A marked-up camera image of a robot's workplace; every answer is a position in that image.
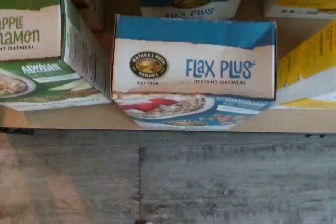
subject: box lid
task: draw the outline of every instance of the box lid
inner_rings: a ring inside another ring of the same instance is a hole
[[[113,92],[274,99],[275,36],[274,22],[118,16]]]
[[[61,0],[0,0],[0,61],[61,55]]]

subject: nutrition label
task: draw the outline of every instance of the nutrition label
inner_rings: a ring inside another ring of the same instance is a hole
[[[79,32],[66,21],[64,62],[83,76],[97,90],[110,96],[110,62],[88,28]]]

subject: wooden shelf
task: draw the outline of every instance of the wooden shelf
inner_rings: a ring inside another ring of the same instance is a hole
[[[243,0],[237,20],[263,20],[263,0]],[[139,15],[138,0],[106,0],[107,31],[96,34],[104,49],[110,53],[116,13]],[[278,26],[279,57],[312,36],[329,20],[275,19]],[[270,109],[233,129],[247,132],[335,133],[336,113],[326,110]],[[55,110],[19,112],[2,107],[1,127],[61,128],[61,129],[123,129],[139,127],[116,104],[84,106]]]

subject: strawberry image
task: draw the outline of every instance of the strawberry image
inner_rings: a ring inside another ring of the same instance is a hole
[[[153,98],[149,100],[151,103],[158,104],[158,105],[171,106],[171,105],[177,104],[175,100],[165,99],[165,98]]]
[[[160,107],[160,105],[150,102],[143,102],[129,105],[121,105],[120,107],[124,110],[140,110],[142,112],[149,112],[157,109],[158,107]]]

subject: blue box top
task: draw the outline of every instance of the blue box top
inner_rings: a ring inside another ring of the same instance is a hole
[[[253,49],[276,43],[275,22],[117,16],[116,38],[190,42]]]

